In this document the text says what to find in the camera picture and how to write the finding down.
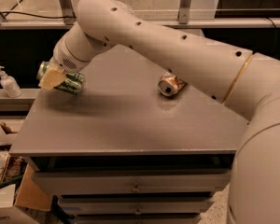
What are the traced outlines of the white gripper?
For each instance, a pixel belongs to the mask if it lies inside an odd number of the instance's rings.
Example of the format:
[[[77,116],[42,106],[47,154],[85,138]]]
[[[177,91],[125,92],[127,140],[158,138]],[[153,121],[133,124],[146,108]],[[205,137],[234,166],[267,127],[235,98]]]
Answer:
[[[88,65],[87,62],[79,60],[70,52],[69,48],[65,44],[64,37],[57,42],[53,50],[52,59],[62,69],[69,73],[79,72]],[[63,83],[65,80],[66,75],[64,73],[50,69],[47,70],[44,76],[40,79],[39,87],[49,91]]]

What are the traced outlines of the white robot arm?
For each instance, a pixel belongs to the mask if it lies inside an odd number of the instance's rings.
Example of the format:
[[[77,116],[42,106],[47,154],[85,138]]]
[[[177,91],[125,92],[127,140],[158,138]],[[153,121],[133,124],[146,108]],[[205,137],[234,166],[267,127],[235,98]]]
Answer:
[[[115,0],[79,0],[77,21],[40,79],[51,90],[123,45],[248,120],[231,170],[227,224],[280,224],[280,61],[143,21]]]

